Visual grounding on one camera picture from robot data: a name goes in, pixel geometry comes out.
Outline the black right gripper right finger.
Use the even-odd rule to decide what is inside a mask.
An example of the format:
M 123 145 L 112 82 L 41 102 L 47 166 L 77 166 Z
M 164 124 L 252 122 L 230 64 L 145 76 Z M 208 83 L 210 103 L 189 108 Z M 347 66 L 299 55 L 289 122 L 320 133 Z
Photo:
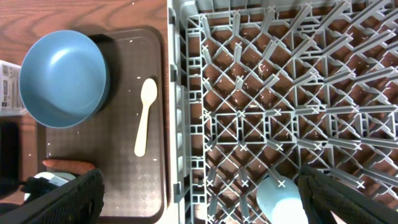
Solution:
M 298 190 L 309 223 L 397 223 L 397 212 L 310 166 L 298 172 Z

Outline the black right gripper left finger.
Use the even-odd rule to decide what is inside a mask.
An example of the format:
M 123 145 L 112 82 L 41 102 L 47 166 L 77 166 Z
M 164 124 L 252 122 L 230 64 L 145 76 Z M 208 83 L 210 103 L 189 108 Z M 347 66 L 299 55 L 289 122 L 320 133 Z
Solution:
M 99 169 L 57 186 L 43 177 L 26 181 L 1 179 L 1 198 L 17 190 L 28 193 L 21 205 L 1 204 L 1 223 L 96 223 L 104 205 Z

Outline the light blue plastic cup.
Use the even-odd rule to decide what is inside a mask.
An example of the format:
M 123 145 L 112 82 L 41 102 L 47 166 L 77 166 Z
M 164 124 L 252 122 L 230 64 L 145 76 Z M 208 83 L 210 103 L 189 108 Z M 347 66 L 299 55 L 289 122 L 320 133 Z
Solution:
M 308 224 L 299 189 L 287 177 L 280 176 L 277 183 L 271 177 L 262 180 L 257 187 L 256 201 L 273 224 Z

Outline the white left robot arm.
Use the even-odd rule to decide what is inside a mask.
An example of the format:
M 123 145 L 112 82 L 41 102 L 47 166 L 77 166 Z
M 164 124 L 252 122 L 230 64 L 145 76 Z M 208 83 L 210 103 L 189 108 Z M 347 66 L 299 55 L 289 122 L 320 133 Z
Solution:
M 26 181 L 1 177 L 1 200 L 17 191 L 22 191 L 30 194 L 26 201 L 26 203 L 29 203 L 56 188 L 58 188 L 57 185 L 50 183 L 48 179 L 43 177 L 29 177 Z

